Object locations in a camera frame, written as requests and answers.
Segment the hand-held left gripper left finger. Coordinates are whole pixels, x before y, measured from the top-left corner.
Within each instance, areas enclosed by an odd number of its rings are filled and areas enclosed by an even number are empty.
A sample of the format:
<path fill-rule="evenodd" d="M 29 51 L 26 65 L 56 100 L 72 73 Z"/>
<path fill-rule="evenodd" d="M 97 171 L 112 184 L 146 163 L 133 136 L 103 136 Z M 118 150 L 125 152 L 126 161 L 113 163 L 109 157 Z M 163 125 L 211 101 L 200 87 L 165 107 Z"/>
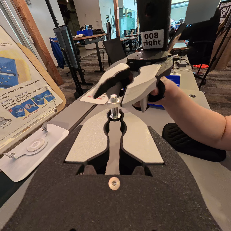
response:
<path fill-rule="evenodd" d="M 105 175 L 109 160 L 109 109 L 88 119 L 77 135 L 66 163 L 92 165 L 97 174 Z"/>

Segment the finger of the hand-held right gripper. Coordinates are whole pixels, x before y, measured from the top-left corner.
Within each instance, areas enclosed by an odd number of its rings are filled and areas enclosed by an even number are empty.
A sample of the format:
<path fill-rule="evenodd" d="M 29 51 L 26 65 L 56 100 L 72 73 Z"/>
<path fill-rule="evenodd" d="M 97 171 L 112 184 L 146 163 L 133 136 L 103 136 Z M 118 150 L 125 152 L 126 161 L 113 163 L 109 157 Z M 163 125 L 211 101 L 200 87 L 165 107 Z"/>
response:
<path fill-rule="evenodd" d="M 139 75 L 126 87 L 121 100 L 121 107 L 126 108 L 142 99 L 154 90 L 157 84 L 157 72 L 161 64 L 143 66 L 139 69 Z"/>
<path fill-rule="evenodd" d="M 97 99 L 121 80 L 126 79 L 129 76 L 129 72 L 130 67 L 125 63 L 119 63 L 106 71 L 94 88 L 93 98 Z"/>

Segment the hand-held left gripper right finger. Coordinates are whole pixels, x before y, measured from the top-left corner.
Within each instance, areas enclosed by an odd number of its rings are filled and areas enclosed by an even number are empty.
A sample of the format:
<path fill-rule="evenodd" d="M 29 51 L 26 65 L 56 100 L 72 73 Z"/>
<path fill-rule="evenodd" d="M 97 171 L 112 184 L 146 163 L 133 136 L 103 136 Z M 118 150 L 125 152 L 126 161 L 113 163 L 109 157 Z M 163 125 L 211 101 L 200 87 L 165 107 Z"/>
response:
<path fill-rule="evenodd" d="M 159 166 L 164 160 L 146 123 L 131 112 L 121 113 L 122 133 L 119 150 L 119 171 L 131 175 L 136 167 Z"/>

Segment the steel hex nut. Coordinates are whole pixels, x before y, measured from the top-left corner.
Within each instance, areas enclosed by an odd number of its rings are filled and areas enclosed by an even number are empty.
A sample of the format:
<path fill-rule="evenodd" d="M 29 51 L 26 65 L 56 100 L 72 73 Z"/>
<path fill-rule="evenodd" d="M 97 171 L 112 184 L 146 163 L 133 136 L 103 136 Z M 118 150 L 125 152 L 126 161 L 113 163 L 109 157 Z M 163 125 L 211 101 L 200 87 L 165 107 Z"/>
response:
<path fill-rule="evenodd" d="M 120 107 L 120 99 L 119 98 L 110 98 L 107 102 L 108 108 L 118 108 Z"/>

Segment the steel hex bolt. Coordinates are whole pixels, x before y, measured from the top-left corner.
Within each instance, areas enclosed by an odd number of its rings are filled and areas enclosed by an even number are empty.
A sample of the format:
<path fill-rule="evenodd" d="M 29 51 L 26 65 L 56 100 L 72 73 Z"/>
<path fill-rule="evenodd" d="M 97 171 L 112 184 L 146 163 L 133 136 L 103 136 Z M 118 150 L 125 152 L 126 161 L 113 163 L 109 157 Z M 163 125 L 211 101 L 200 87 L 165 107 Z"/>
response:
<path fill-rule="evenodd" d="M 112 94 L 110 96 L 110 103 L 111 103 L 111 118 L 117 118 L 118 117 L 118 106 L 117 106 L 118 97 L 116 94 Z"/>

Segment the person's right forearm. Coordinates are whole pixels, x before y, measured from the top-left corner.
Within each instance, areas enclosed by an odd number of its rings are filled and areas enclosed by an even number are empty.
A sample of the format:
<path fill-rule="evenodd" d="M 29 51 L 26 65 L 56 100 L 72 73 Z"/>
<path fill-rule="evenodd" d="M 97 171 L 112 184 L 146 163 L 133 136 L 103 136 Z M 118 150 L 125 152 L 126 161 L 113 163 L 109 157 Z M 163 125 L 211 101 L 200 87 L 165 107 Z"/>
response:
<path fill-rule="evenodd" d="M 192 139 L 207 146 L 231 151 L 231 116 L 206 109 L 178 89 L 165 105 L 175 123 Z"/>

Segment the person's right hand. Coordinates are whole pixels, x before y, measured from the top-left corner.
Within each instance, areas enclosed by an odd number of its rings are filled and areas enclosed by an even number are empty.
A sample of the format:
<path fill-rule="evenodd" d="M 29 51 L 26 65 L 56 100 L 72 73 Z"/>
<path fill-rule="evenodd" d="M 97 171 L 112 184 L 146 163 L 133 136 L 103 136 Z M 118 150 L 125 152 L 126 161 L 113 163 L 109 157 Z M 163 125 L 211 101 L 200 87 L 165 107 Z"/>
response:
<path fill-rule="evenodd" d="M 180 88 L 171 80 L 166 77 L 161 77 L 159 83 L 162 82 L 165 86 L 165 93 L 161 100 L 157 101 L 156 104 L 162 105 L 166 111 L 171 108 L 175 102 L 175 99 L 178 97 L 180 92 Z M 149 94 L 149 96 L 155 97 L 159 95 L 159 88 L 156 86 Z M 134 103 L 132 105 L 137 110 L 141 111 L 140 101 Z"/>

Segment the black office chair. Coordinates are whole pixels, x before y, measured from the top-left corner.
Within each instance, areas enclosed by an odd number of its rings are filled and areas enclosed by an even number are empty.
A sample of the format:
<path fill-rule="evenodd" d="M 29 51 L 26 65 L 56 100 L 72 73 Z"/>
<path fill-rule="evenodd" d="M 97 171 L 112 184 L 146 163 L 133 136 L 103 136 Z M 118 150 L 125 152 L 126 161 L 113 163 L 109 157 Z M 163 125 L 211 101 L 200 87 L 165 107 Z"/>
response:
<path fill-rule="evenodd" d="M 109 66 L 126 57 L 119 36 L 117 36 L 115 39 L 103 41 L 103 45 L 108 55 Z"/>

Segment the paper sheet with red label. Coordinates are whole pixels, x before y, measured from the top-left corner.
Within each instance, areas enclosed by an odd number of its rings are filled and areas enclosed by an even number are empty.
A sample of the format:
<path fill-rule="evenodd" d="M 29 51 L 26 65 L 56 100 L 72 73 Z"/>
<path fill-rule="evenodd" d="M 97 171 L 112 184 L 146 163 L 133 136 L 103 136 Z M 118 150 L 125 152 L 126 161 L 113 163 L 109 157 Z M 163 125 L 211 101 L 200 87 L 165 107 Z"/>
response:
<path fill-rule="evenodd" d="M 79 101 L 93 103 L 93 104 L 100 104 L 100 105 L 104 105 L 108 102 L 108 97 L 106 94 L 103 94 L 99 96 L 97 99 L 94 99 L 93 92 L 94 89 L 90 90 L 82 98 L 80 98 Z"/>

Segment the white stand base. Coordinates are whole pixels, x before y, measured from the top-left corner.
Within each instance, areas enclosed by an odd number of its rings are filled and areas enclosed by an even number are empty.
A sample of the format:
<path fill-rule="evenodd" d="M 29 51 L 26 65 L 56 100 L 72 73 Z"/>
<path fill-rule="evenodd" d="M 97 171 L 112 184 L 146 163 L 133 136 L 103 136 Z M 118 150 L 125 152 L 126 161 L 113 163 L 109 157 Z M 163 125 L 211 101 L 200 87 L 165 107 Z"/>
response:
<path fill-rule="evenodd" d="M 14 182 L 25 179 L 69 134 L 68 130 L 48 124 L 37 130 L 0 159 L 0 169 Z"/>

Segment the wooden top desk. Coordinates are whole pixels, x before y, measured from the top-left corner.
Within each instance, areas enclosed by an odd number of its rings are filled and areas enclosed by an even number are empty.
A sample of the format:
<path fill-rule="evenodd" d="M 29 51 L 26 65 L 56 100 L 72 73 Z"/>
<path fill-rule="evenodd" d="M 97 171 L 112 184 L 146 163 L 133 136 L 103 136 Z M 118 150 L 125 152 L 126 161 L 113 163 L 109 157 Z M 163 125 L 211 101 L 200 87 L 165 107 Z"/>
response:
<path fill-rule="evenodd" d="M 99 62 L 99 70 L 95 70 L 95 72 L 104 72 L 103 66 L 102 66 L 102 60 L 101 60 L 101 55 L 100 55 L 100 50 L 99 50 L 99 42 L 103 41 L 105 39 L 105 35 L 107 33 L 102 33 L 102 34 L 96 34 L 92 36 L 82 36 L 78 38 L 74 38 L 74 41 L 83 41 L 85 45 L 93 44 L 95 43 L 96 45 L 96 51 L 97 51 L 97 57 L 98 57 L 98 62 Z"/>

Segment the small blue storage bin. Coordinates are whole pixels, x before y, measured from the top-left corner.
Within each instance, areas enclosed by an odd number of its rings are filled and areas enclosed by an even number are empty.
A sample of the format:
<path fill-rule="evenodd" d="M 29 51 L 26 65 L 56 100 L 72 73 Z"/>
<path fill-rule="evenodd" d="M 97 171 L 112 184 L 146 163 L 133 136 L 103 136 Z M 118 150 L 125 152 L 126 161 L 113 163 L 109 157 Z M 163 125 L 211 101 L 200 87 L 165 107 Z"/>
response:
<path fill-rule="evenodd" d="M 85 36 L 92 36 L 93 35 L 93 30 L 90 29 L 90 30 L 79 30 L 77 31 L 77 35 L 78 34 L 83 34 Z"/>

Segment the black display on stand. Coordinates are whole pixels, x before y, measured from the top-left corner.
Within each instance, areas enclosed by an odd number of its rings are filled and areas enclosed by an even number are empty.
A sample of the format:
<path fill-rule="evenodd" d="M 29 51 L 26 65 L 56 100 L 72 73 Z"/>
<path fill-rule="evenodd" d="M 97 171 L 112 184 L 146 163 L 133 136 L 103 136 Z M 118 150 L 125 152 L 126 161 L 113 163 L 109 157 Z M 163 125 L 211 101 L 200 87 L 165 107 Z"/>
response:
<path fill-rule="evenodd" d="M 81 85 L 93 86 L 93 83 L 87 83 L 85 81 L 84 73 L 80 66 L 81 60 L 77 55 L 71 30 L 67 24 L 56 27 L 53 30 L 58 40 L 66 66 L 69 68 L 72 79 L 74 80 L 76 86 L 74 97 L 75 99 L 78 99 L 88 91 L 88 89 L 82 89 Z"/>

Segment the blue cloth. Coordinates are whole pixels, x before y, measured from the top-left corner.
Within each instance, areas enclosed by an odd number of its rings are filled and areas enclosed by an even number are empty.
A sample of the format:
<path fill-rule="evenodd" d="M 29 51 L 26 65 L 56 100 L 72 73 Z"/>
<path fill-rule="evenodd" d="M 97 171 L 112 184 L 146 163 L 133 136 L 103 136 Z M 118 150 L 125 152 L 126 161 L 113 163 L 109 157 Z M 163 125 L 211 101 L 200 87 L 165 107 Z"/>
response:
<path fill-rule="evenodd" d="M 64 69 L 65 60 L 63 58 L 58 40 L 56 39 L 56 37 L 55 38 L 50 37 L 49 39 L 50 39 L 50 44 L 51 44 L 51 48 L 53 51 L 53 55 L 56 58 L 57 64 L 58 64 L 59 68 Z"/>

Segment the black framed marker sign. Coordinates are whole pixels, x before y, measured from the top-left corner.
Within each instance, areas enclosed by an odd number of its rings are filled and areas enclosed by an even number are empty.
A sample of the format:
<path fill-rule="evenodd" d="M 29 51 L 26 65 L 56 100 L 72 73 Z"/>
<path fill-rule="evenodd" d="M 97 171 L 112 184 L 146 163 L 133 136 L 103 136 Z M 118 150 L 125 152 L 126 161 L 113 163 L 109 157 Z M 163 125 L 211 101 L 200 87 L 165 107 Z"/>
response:
<path fill-rule="evenodd" d="M 220 9 L 220 24 L 223 23 L 228 13 L 231 11 L 231 0 L 221 0 L 218 8 Z"/>

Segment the beige coat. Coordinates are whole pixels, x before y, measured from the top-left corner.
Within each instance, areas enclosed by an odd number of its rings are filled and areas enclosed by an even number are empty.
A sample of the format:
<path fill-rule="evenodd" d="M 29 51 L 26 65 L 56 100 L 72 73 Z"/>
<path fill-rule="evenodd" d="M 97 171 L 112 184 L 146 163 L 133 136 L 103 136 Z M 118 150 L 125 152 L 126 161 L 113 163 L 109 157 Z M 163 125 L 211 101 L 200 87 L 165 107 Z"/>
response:
<path fill-rule="evenodd" d="M 220 46 L 226 32 L 228 29 L 228 23 L 226 25 L 224 25 L 224 23 L 222 24 L 223 27 L 219 26 L 218 28 L 220 29 L 219 31 L 217 31 L 216 34 L 216 40 L 215 43 L 213 45 L 213 49 L 212 49 L 212 55 L 211 55 L 211 59 L 210 59 L 210 64 L 212 63 L 212 59 L 215 56 L 215 53 L 217 52 L 218 47 Z M 216 56 L 216 59 L 214 61 L 214 63 L 212 64 L 212 67 L 210 68 L 210 72 L 211 71 L 221 71 L 221 70 L 225 70 L 226 67 L 228 66 L 228 63 L 231 60 L 231 30 L 229 30 L 229 32 L 227 33 L 227 36 L 223 42 L 223 44 L 221 45 L 220 50 L 218 51 L 218 54 Z"/>

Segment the wooden post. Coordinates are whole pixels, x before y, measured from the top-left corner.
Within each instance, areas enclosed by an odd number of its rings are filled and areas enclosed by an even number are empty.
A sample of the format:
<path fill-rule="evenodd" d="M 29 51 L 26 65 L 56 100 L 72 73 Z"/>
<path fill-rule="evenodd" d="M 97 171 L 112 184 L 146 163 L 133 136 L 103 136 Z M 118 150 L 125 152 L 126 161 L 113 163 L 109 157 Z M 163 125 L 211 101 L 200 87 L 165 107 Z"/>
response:
<path fill-rule="evenodd" d="M 24 0 L 12 0 L 11 2 L 13 2 L 13 5 L 16 7 L 19 15 L 21 16 L 25 27 L 27 28 L 30 36 L 32 37 L 32 40 L 34 41 L 34 46 L 50 76 L 58 86 L 62 85 L 64 82 L 56 68 L 56 65 L 50 55 L 50 52 L 48 51 L 47 46 L 45 45 L 45 42 L 39 32 L 36 22 L 34 21 L 26 2 Z"/>

